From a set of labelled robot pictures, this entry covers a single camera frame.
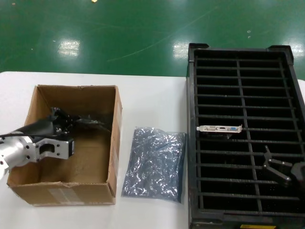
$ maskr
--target white label on box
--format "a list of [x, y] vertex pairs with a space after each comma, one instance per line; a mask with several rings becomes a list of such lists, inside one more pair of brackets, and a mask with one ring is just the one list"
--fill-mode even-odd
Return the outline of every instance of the white label on box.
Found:
[[61, 204], [84, 205], [72, 188], [50, 188], [49, 192]]
[[112, 160], [114, 163], [114, 170], [115, 170], [115, 176], [118, 177], [118, 172], [119, 172], [119, 160], [118, 160], [118, 155], [116, 154], [115, 147], [112, 147]]
[[116, 106], [116, 121], [118, 122], [119, 130], [121, 133], [121, 126], [122, 126], [122, 114], [121, 114], [121, 109], [120, 109], [120, 103], [117, 102]]

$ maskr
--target black plastic tray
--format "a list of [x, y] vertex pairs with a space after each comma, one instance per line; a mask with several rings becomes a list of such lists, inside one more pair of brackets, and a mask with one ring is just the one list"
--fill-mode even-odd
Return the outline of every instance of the black plastic tray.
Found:
[[[190, 228], [273, 225], [302, 228], [305, 205], [262, 173], [274, 159], [304, 161], [305, 105], [290, 46], [189, 46], [188, 190]], [[230, 139], [204, 138], [200, 125], [243, 125]]]

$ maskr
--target black cable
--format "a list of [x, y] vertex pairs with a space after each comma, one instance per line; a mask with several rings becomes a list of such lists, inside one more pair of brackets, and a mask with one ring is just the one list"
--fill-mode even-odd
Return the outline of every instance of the black cable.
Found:
[[50, 138], [50, 139], [57, 139], [60, 136], [65, 136], [65, 135], [27, 135], [27, 134], [6, 134], [6, 135], [0, 135], [1, 138], [4, 137], [46, 137], [46, 138]]

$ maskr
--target metal bracket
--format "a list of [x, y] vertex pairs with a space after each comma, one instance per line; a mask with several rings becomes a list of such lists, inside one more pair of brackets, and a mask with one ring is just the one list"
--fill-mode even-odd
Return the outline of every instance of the metal bracket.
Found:
[[217, 133], [240, 133], [242, 131], [242, 125], [240, 126], [228, 126], [228, 125], [201, 125], [196, 128], [200, 132], [217, 132]]

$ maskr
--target metal cylinder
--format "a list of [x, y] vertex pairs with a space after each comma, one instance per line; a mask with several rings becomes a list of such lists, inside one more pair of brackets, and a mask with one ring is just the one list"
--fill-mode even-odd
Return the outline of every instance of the metal cylinder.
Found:
[[24, 145], [18, 138], [10, 137], [10, 140], [0, 144], [0, 155], [10, 168], [23, 164], [26, 160], [23, 150]]

